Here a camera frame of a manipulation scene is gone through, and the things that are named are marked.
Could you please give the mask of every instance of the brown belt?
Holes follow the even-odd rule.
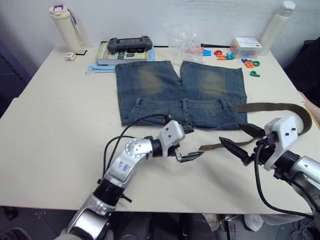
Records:
[[[255,102],[255,103],[247,103],[241,105],[233,106],[238,113],[251,113],[251,112],[261,112],[261,111],[282,111],[282,110],[289,110],[291,112],[296,113],[303,122],[303,130],[298,133],[298,136],[301,136],[308,132],[312,126],[312,119],[308,113],[308,111],[299,105],[292,104],[292,103],[271,103],[271,102]],[[252,143],[253,141],[257,140],[258,138],[253,138],[250,141],[242,141],[236,142],[238,146],[244,146],[247,144]],[[200,146],[200,151],[208,151],[218,148],[224,148],[221,143],[217,144],[209,144],[209,145],[202,145]]]

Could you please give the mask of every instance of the belt loop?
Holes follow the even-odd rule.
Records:
[[[135,101],[135,105],[134,105],[134,106],[135,106],[135,107],[139,107],[141,100],[142,100],[142,98],[138,97],[138,98],[136,99],[136,101]]]
[[[185,111],[187,110],[187,99],[186,98],[182,99],[182,109]]]
[[[227,105],[226,100],[224,100],[223,98],[220,98],[220,103],[221,103],[224,110],[228,109],[228,105]]]

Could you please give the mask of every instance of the bottle cap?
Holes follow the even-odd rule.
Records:
[[[70,16],[70,11],[66,5],[58,4],[49,8],[49,15],[53,19],[64,19]]]
[[[284,1],[281,5],[282,8],[288,11],[293,11],[296,7],[296,4],[293,1]]]

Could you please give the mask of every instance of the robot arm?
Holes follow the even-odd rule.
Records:
[[[258,149],[261,148],[258,164],[268,171],[274,170],[275,178],[286,181],[304,198],[312,210],[315,225],[320,230],[320,163],[288,150],[298,138],[294,117],[276,118],[267,123],[264,130],[253,124],[240,124],[240,128],[252,137],[260,138],[251,156],[230,139],[220,137],[221,143],[240,158],[245,166],[255,160]]]
[[[138,167],[149,156],[167,157],[177,154],[185,132],[177,121],[171,120],[159,132],[158,139],[133,138],[128,141],[120,156],[107,169],[99,186],[89,195],[62,234],[73,234],[83,239],[101,240],[110,227],[110,216],[116,209]],[[203,152],[194,152],[179,161],[190,161]]]

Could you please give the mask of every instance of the black game controller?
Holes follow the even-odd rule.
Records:
[[[148,36],[142,36],[137,38],[111,38],[108,42],[108,51],[111,54],[115,54],[120,49],[152,49],[152,41]]]

